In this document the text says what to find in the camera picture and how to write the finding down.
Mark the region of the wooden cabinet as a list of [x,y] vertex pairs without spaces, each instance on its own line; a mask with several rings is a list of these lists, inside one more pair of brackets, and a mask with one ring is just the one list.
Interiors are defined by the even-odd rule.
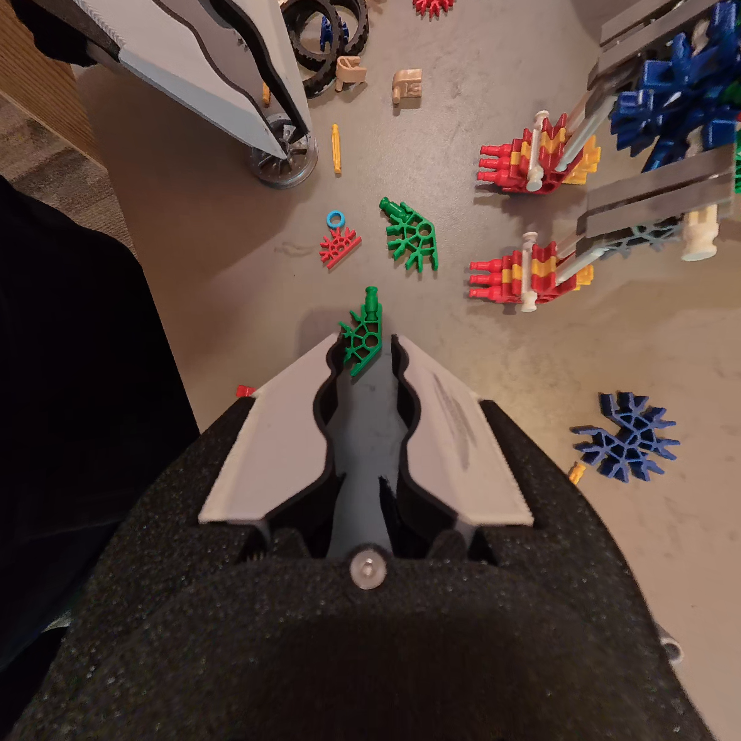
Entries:
[[44,56],[9,2],[1,2],[1,93],[67,144],[105,169],[69,64]]

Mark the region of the grey pulley wheel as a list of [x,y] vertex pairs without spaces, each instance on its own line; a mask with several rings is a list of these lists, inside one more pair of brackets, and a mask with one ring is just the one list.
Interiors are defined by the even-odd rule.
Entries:
[[271,188],[285,190],[296,187],[305,181],[316,167],[319,158],[317,140],[309,133],[292,142],[291,137],[296,128],[282,113],[268,116],[267,122],[288,156],[286,159],[280,159],[256,147],[250,147],[249,168],[258,180]]

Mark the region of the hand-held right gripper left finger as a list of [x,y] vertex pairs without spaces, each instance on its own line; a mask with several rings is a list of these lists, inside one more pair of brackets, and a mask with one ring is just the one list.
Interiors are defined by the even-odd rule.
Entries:
[[292,528],[312,557],[327,556],[344,479],[328,436],[344,353],[344,342],[332,333],[248,398],[246,419],[199,524],[250,525],[266,542]]

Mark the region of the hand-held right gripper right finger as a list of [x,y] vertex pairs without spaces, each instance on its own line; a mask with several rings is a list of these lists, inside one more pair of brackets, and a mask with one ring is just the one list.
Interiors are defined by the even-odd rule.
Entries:
[[396,489],[383,483],[379,494],[393,554],[425,558],[445,531],[468,551],[482,528],[532,528],[483,398],[403,335],[391,338],[391,359],[406,427]]

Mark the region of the tan clip connector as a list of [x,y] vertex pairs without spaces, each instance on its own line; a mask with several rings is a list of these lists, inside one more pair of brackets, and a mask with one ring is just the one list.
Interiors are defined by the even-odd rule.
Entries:
[[335,90],[342,92],[345,86],[366,82],[367,69],[362,66],[360,56],[339,56],[336,66]]
[[402,100],[421,98],[422,69],[399,69],[392,80],[392,103],[397,107]]

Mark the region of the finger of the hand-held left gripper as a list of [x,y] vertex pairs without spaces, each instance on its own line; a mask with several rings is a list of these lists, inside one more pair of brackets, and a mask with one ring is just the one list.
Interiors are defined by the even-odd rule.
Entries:
[[246,41],[261,79],[294,126],[294,136],[310,134],[308,99],[279,3],[223,1],[223,19]]
[[288,155],[247,94],[207,60],[190,28],[156,2],[79,1],[118,47],[118,62],[243,144],[286,160]]

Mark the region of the colourful construction toy model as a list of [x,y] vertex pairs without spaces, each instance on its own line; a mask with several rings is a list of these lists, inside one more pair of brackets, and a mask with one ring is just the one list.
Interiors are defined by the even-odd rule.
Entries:
[[720,223],[739,218],[739,2],[637,2],[603,25],[599,46],[571,114],[540,111],[511,143],[482,146],[477,180],[510,196],[583,185],[605,121],[618,151],[648,152],[641,173],[591,191],[560,242],[526,233],[510,254],[472,262],[470,299],[533,312],[589,285],[598,260],[642,245],[679,242],[683,261],[703,261]]

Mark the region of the blue snowflake connector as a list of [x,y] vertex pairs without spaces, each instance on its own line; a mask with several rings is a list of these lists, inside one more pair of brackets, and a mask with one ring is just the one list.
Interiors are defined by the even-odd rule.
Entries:
[[652,457],[676,460],[671,448],[680,444],[660,435],[660,431],[676,424],[664,419],[665,408],[651,406],[647,396],[631,392],[600,393],[598,397],[601,414],[616,424],[616,432],[594,425],[572,427],[571,433],[590,438],[574,444],[581,461],[595,467],[600,475],[622,483],[628,483],[630,477],[649,482],[651,474],[663,475]]

